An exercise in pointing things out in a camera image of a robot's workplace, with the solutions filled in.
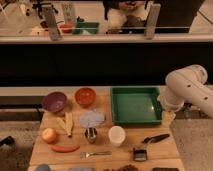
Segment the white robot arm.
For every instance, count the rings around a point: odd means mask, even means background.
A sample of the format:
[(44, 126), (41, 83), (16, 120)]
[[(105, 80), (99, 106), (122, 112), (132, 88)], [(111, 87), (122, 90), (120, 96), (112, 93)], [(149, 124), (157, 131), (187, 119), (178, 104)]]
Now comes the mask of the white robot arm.
[(166, 87), (158, 96), (163, 109), (177, 112), (189, 102), (213, 118), (213, 90), (205, 86), (207, 79), (208, 73), (201, 65), (170, 72), (165, 78)]

